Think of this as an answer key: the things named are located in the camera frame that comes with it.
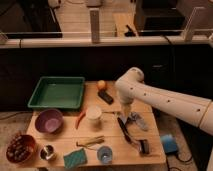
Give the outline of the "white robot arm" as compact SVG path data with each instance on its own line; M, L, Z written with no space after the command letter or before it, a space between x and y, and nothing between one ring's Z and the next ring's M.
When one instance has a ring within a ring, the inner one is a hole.
M137 67L119 77L115 87L124 117L137 99L213 136L213 100L146 85L144 73Z

